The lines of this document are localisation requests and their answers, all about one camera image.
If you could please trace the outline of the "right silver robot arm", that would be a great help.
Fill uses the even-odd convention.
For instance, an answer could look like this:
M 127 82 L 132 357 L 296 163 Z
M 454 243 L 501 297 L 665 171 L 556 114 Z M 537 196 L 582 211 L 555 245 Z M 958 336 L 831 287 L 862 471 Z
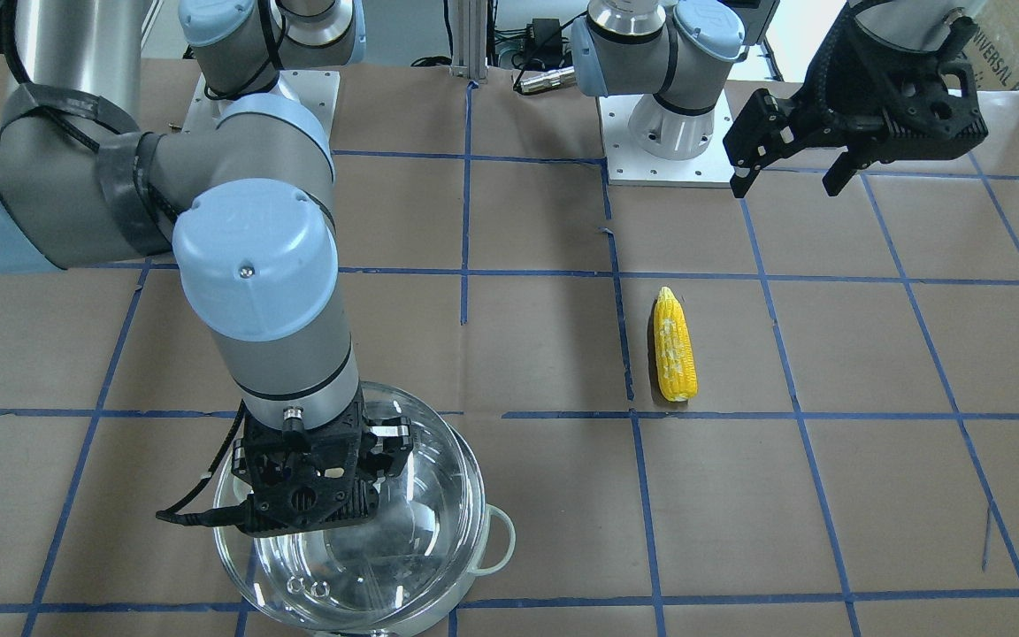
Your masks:
M 329 136 L 284 77 L 363 57 L 357 1 L 182 1 L 179 19 L 221 106 L 202 132 L 138 127 L 139 12 L 109 1 L 7 1 L 15 88 L 0 125 L 0 273 L 173 255 L 193 311 L 242 391 L 232 474 L 242 503 L 157 513 L 263 539 L 375 518 L 413 448 L 364 414 L 342 293 Z

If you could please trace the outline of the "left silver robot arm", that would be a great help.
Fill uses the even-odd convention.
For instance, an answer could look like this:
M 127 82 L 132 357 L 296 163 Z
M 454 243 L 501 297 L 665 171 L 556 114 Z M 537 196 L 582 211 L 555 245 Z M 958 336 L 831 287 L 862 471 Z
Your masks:
M 732 193 L 807 149 L 839 149 L 822 182 L 837 196 L 862 169 L 949 161 L 986 140 L 966 45 L 979 1 L 847 1 L 788 98 L 759 88 L 725 132 Z M 571 22 L 586 96 L 638 96 L 631 126 L 654 156 L 702 153 L 747 24 L 720 1 L 591 1 Z

